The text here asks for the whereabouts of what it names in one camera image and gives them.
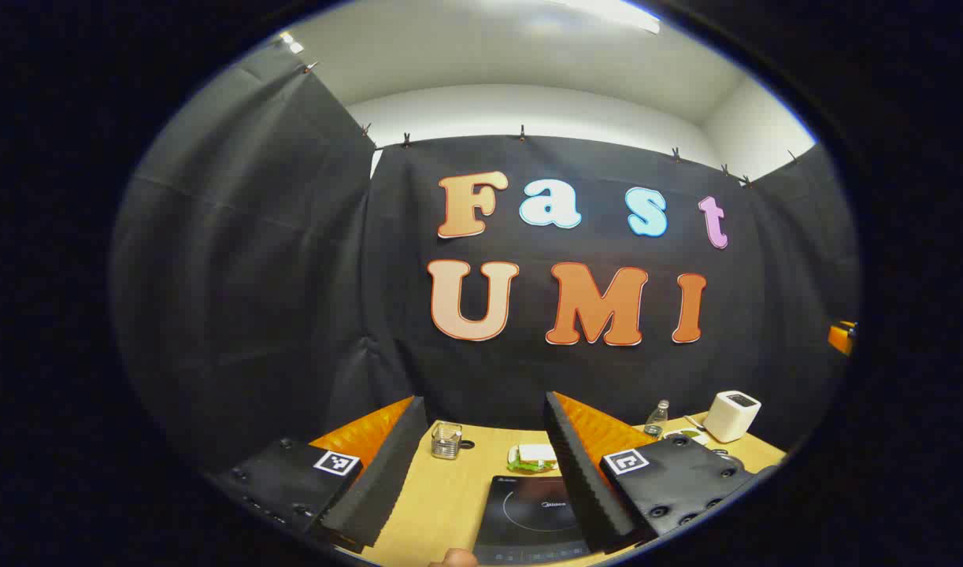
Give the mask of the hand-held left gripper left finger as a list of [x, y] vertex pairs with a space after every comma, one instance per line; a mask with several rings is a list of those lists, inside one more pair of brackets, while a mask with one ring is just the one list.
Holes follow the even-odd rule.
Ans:
[[305, 545], [360, 553], [390, 520], [427, 428], [424, 399], [409, 396], [308, 443], [279, 438], [209, 480]]

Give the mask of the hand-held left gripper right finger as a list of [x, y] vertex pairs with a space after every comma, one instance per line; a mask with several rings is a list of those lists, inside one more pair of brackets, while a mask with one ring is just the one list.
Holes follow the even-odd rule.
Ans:
[[683, 433], [651, 437], [556, 391], [546, 393], [543, 426], [594, 551], [665, 537], [772, 473], [751, 472]]

